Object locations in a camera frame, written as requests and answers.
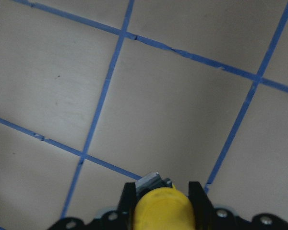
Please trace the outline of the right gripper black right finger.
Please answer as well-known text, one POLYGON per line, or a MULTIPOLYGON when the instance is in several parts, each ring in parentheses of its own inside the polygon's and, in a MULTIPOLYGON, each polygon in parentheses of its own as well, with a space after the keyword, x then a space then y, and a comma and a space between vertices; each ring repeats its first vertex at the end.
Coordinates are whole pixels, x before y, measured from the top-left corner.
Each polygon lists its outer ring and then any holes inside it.
POLYGON ((213 228, 214 208, 199 182, 189 182, 188 199, 193 207, 195 229, 211 230, 213 228))

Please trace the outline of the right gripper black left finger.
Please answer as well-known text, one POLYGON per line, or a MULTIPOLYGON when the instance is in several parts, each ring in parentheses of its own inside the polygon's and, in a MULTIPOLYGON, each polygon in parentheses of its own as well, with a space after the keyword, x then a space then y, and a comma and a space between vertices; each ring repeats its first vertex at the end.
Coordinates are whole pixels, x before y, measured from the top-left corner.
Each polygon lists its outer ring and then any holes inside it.
POLYGON ((117 206, 118 213, 118 229, 132 230, 133 215, 137 204, 135 183, 126 183, 124 185, 120 200, 117 206))

